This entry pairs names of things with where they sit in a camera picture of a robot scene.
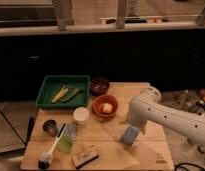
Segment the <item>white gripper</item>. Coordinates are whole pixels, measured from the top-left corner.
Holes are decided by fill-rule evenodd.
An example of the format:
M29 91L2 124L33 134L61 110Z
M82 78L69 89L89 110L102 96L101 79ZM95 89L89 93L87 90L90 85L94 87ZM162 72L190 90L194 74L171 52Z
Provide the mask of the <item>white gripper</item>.
M126 121L134 127L137 127L143 135L146 134L147 119L139 116L137 113L128 111Z

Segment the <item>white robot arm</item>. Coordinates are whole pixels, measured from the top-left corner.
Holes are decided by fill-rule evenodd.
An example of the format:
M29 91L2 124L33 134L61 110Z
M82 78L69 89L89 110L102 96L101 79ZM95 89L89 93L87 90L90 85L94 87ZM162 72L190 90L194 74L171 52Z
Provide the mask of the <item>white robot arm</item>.
M145 134L150 120L205 146L205 117L161 105L160 100L157 88L150 86L141 90L129 102L128 122Z

